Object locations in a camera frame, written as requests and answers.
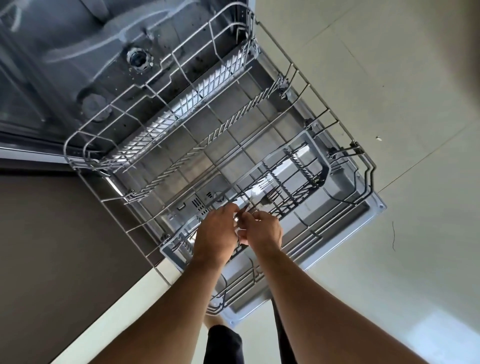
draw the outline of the tile floor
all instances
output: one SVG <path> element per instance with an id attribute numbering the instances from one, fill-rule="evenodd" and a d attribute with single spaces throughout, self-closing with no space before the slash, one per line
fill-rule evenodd
<path id="1" fill-rule="evenodd" d="M 309 274 L 435 364 L 480 357 L 478 9 L 470 0 L 256 1 L 377 163 L 388 205 Z M 167 262 L 161 269 L 176 276 Z M 54 363 L 87 363 L 165 290 L 147 274 Z M 247 363 L 279 362 L 270 304 L 236 330 Z M 194 363 L 205 342 L 202 330 Z"/>

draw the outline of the foot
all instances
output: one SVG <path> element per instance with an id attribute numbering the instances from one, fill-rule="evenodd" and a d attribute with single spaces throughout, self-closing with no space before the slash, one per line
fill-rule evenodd
<path id="1" fill-rule="evenodd" d="M 207 326 L 207 330 L 210 330 L 210 328 L 215 325 L 227 326 L 225 321 L 222 319 L 222 316 L 220 315 L 217 315 L 217 316 L 205 315 L 204 324 L 205 326 Z"/>

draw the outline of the person's right hand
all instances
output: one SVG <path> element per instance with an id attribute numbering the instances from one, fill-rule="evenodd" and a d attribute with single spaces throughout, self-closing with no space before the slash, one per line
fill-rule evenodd
<path id="1" fill-rule="evenodd" d="M 244 212 L 239 223 L 240 243 L 250 245 L 257 255 L 280 250 L 283 229 L 275 216 L 265 211 Z"/>

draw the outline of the metal wire rack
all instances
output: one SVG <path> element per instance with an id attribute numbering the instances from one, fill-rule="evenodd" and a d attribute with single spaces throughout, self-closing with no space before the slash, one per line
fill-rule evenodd
<path id="1" fill-rule="evenodd" d="M 214 34 L 212 22 L 232 7 L 240 8 L 246 12 L 244 21 L 229 24 L 220 32 Z M 157 91 L 151 86 L 155 83 L 159 74 L 163 72 L 161 70 L 144 84 L 131 85 L 97 114 L 99 115 L 108 108 L 113 108 L 119 111 L 118 117 L 97 132 L 92 133 L 88 131 L 88 125 L 94 122 L 97 116 L 95 115 L 79 128 L 64 145 L 65 158 L 69 164 L 78 171 L 90 190 L 168 285 L 168 280 L 158 271 L 156 262 L 152 261 L 152 256 L 161 251 L 180 271 L 183 271 L 191 259 L 192 244 L 201 219 L 208 210 L 227 201 L 236 202 L 239 205 L 250 204 L 253 207 L 269 211 L 278 216 L 279 219 L 294 215 L 302 228 L 291 236 L 289 241 L 284 242 L 282 250 L 294 261 L 300 262 L 307 254 L 310 254 L 309 252 L 312 251 L 313 247 L 323 240 L 324 233 L 327 230 L 335 225 L 342 224 L 344 220 L 348 220 L 362 204 L 370 201 L 372 195 L 375 195 L 373 192 L 375 163 L 244 3 L 233 2 L 229 4 L 196 30 L 185 42 L 191 41 L 203 29 L 210 32 L 211 39 L 205 44 L 198 45 L 198 52 L 211 46 L 218 57 L 218 67 L 199 80 L 190 80 L 184 67 L 198 52 L 186 61 L 179 62 L 175 53 L 176 50 L 181 48 L 182 44 L 180 44 L 165 59 L 160 61 L 160 65 L 167 59 L 173 59 L 177 67 L 171 72 L 171 75 L 180 72 L 187 79 L 190 89 L 181 94 L 174 102 L 165 102 L 160 97 L 160 93 L 171 84 L 169 83 Z M 275 66 L 277 62 L 269 58 L 258 46 L 255 38 L 255 32 L 258 30 L 261 30 L 267 36 L 277 52 L 286 61 L 284 69 L 277 68 Z M 241 39 L 242 37 L 239 35 L 243 34 L 245 40 L 239 42 L 238 49 L 232 54 L 222 58 L 216 49 L 216 39 L 227 31 L 235 31 L 237 39 Z M 232 85 L 242 88 L 240 80 L 243 77 L 250 77 L 255 81 L 251 73 L 253 61 L 260 62 L 269 72 L 273 81 L 268 86 L 259 87 L 260 91 L 256 95 L 249 96 L 248 103 L 236 112 L 231 113 L 230 117 L 222 119 L 214 110 L 213 101 Z M 127 109 L 121 109 L 117 102 L 133 89 L 142 90 L 144 93 Z M 236 123 L 242 123 L 243 117 L 253 109 L 258 109 L 264 114 L 260 109 L 261 103 L 272 95 L 287 100 L 288 106 L 275 114 L 273 118 L 266 117 L 268 121 L 266 124 L 260 125 L 246 138 L 237 141 L 222 157 L 217 159 L 208 157 L 210 166 L 195 178 L 188 180 L 182 174 L 182 168 L 185 165 L 199 155 L 203 155 L 207 147 L 214 145 L 219 136 L 223 134 L 231 135 L 231 127 Z M 149 98 L 160 99 L 164 108 L 159 110 L 159 113 L 153 119 L 140 120 L 133 115 L 132 110 L 139 107 L 143 100 Z M 312 108 L 317 109 L 317 106 L 319 106 L 320 111 L 313 112 Z M 138 181 L 132 176 L 132 173 L 144 167 L 146 156 L 154 150 L 165 151 L 163 144 L 180 128 L 195 139 L 186 125 L 188 120 L 203 109 L 209 110 L 218 120 L 219 126 L 216 129 L 210 132 L 207 137 L 196 140 L 195 145 L 179 158 L 169 157 L 170 165 L 160 173 L 144 177 L 144 181 L 136 182 L 136 186 L 126 186 L 121 182 L 124 180 L 123 176 L 131 176 L 132 181 Z M 301 115 L 303 120 L 306 120 L 302 128 L 304 131 L 297 133 L 293 138 L 285 137 L 279 131 L 278 126 L 283 118 L 293 111 Z M 138 133 L 121 143 L 116 143 L 113 139 L 104 137 L 103 133 L 108 128 L 121 123 L 122 118 L 129 118 L 138 122 Z M 347 137 L 347 147 L 340 147 L 332 137 L 331 132 L 334 128 L 338 128 Z M 281 136 L 282 144 L 270 151 L 260 161 L 255 160 L 249 155 L 248 147 L 271 131 L 275 131 Z M 87 137 L 83 148 L 83 162 L 68 157 L 66 153 L 69 141 L 77 134 Z M 89 148 L 96 139 L 108 141 L 112 144 L 112 149 L 104 157 L 93 159 Z M 240 155 L 247 156 L 254 166 L 239 178 L 231 181 L 231 178 L 225 174 L 224 167 Z M 98 172 L 117 194 L 112 196 L 111 194 L 102 195 L 99 193 L 85 177 L 84 172 L 86 170 Z M 345 178 L 351 182 L 351 191 L 341 196 L 329 191 L 326 183 L 338 171 L 344 173 Z M 169 181 L 170 178 L 178 175 L 188 180 L 187 185 L 168 199 L 160 198 L 158 189 L 166 185 L 166 181 Z M 208 201 L 198 199 L 197 196 L 200 196 L 205 186 L 215 178 L 224 181 L 223 184 L 220 184 L 222 188 L 217 190 L 215 194 L 209 195 Z M 325 193 L 329 198 L 328 211 L 315 215 L 313 219 L 307 222 L 299 215 L 298 208 L 319 191 Z M 193 204 L 196 213 L 189 219 L 182 221 L 180 226 L 171 225 L 169 219 L 175 214 L 176 209 L 178 209 L 177 206 L 181 203 L 185 204 L 184 201 L 192 196 L 194 196 Z M 145 207 L 147 200 L 154 201 L 155 211 Z M 119 201 L 124 204 L 135 216 L 137 222 L 128 226 L 122 222 L 117 212 L 109 205 L 112 201 Z M 135 235 L 139 230 L 146 230 L 154 240 L 155 246 L 142 246 Z M 230 261 L 233 262 L 244 249 L 243 246 L 239 246 Z M 217 289 L 216 293 L 212 295 L 207 310 L 209 314 L 217 315 L 227 310 L 255 286 L 261 284 L 264 278 L 261 268 L 253 259 L 248 259 L 250 265 L 243 271 L 231 277 L 222 275 L 222 281 L 219 283 L 221 288 Z"/>

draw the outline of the black pants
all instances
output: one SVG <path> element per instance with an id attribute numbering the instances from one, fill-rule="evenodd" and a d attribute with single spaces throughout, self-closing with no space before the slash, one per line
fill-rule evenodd
<path id="1" fill-rule="evenodd" d="M 282 364 L 297 364 L 273 300 L 272 303 Z M 223 325 L 216 325 L 210 328 L 204 364 L 212 363 L 244 364 L 242 341 L 239 334 Z"/>

